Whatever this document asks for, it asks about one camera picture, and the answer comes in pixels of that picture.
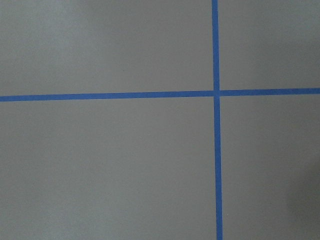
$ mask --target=grid line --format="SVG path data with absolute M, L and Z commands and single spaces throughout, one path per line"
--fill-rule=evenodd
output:
M 212 0 L 213 130 L 216 239 L 223 240 L 218 0 Z
M 200 90 L 200 91 L 146 91 L 109 93 L 72 93 L 0 96 L 0 102 L 94 100 L 94 99 L 152 99 L 152 98 L 195 98 L 195 97 L 236 97 L 269 95 L 318 95 L 320 87 L 315 88 L 275 88 L 241 90 Z

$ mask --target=blue tape line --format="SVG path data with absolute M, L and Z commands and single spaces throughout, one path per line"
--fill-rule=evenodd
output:
M 223 240 L 218 0 L 212 0 L 212 50 L 216 239 Z
M 220 98 L 214 97 L 214 168 L 215 168 L 215 214 L 216 239 L 223 239 L 222 173 L 221 173 L 221 126 Z
M 218 0 L 212 0 L 212 50 L 213 87 L 218 91 L 220 90 Z
M 54 100 L 90 100 L 90 99 L 149 99 L 149 98 L 191 98 L 212 97 L 213 91 L 155 91 L 122 93 L 80 93 L 47 95 L 0 96 L 0 102 L 18 101 L 54 101 Z
M 320 88 L 280 88 L 280 89 L 245 89 L 221 90 L 220 96 L 267 96 L 267 95 L 308 95 L 320 94 Z
M 219 97 L 219 96 L 232 97 L 232 96 L 268 96 L 268 95 L 310 95 L 310 94 L 320 94 L 320 88 L 11 95 L 11 96 L 0 96 L 0 102 L 90 100 L 90 99 L 194 98 L 194 97 Z

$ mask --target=gray surface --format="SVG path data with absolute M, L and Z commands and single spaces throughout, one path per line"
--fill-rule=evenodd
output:
M 320 239 L 320 96 L 221 100 L 225 240 Z
M 0 103 L 0 238 L 215 239 L 212 106 Z
M 211 1 L 0 1 L 0 95 L 211 90 Z
M 320 1 L 220 0 L 221 89 L 320 87 Z

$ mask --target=horizontal blue line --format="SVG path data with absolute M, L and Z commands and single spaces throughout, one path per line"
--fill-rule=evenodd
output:
M 0 102 L 212 97 L 213 91 L 155 91 L 0 96 Z
M 217 97 L 217 96 L 232 97 L 232 96 L 309 95 L 309 94 L 320 94 L 320 88 L 13 95 L 13 96 L 0 96 L 0 102 L 90 100 L 90 99 L 194 98 L 194 97 Z
M 320 88 L 221 90 L 219 94 L 220 96 L 305 95 L 320 94 Z

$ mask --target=floor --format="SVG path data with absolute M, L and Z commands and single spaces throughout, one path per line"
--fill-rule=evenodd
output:
M 0 238 L 318 240 L 319 12 L 0 1 Z

